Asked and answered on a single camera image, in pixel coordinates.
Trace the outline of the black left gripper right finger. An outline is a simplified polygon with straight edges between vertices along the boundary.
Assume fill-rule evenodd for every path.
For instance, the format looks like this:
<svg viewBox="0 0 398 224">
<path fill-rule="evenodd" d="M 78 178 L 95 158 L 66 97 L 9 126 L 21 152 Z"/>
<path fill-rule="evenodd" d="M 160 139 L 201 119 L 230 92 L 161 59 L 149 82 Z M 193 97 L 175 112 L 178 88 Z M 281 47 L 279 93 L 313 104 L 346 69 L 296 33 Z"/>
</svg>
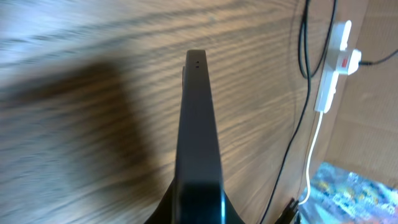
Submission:
<svg viewBox="0 0 398 224">
<path fill-rule="evenodd" d="M 223 224 L 244 224 L 243 220 L 234 209 L 225 190 L 223 190 L 222 195 L 222 218 Z"/>
</svg>

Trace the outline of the blue Galaxy smartphone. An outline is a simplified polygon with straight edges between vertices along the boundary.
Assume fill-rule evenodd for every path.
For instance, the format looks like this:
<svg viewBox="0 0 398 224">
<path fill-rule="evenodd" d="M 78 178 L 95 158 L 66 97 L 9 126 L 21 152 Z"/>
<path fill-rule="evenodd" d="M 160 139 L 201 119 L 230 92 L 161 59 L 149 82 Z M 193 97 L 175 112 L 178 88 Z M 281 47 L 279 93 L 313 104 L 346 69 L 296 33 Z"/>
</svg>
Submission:
<svg viewBox="0 0 398 224">
<path fill-rule="evenodd" d="M 174 223 L 224 223 L 220 149 L 204 50 L 188 50 L 175 161 Z"/>
</svg>

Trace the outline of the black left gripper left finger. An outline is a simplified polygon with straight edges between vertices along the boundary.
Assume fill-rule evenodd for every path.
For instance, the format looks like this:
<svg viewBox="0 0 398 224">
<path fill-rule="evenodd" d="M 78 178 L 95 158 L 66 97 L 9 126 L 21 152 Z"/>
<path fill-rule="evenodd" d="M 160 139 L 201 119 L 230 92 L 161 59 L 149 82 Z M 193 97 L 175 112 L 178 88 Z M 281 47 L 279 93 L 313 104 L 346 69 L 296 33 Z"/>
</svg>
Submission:
<svg viewBox="0 0 398 224">
<path fill-rule="evenodd" d="M 174 183 L 175 181 L 172 180 L 157 208 L 144 224 L 172 224 L 174 214 Z"/>
</svg>

